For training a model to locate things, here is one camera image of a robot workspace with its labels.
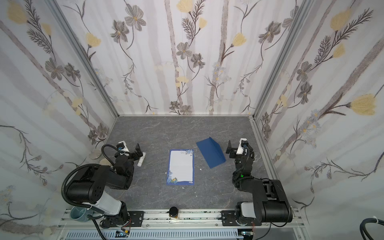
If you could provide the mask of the dark blue envelope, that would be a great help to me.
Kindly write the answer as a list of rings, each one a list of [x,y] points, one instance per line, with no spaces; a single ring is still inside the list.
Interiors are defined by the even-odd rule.
[[[220,145],[211,137],[197,142],[197,146],[210,169],[226,162],[226,158]]]

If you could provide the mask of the white letter with blue border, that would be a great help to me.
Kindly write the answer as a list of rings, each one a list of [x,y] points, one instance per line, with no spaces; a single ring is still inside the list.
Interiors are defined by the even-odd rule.
[[[166,184],[169,186],[194,185],[194,150],[170,150]]]

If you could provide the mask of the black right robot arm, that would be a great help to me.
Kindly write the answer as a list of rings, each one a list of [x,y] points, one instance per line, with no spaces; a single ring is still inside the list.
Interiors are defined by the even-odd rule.
[[[239,202],[235,208],[235,221],[238,225],[271,223],[284,227],[293,220],[293,211],[282,183],[279,180],[256,178],[252,175],[256,153],[247,139],[240,139],[239,146],[232,147],[228,142],[226,154],[234,159],[235,171],[232,184],[240,191],[252,195],[251,202]]]

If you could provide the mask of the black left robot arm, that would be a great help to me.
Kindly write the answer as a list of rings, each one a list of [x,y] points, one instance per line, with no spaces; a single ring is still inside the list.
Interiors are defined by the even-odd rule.
[[[128,190],[134,176],[134,163],[143,157],[140,145],[130,152],[124,142],[116,146],[105,144],[101,148],[116,151],[115,160],[107,159],[109,165],[85,164],[71,171],[64,179],[61,194],[66,203],[74,207],[86,208],[99,213],[91,217],[93,222],[100,220],[96,226],[101,229],[141,227],[143,211],[128,211],[127,205],[110,196],[105,188]]]

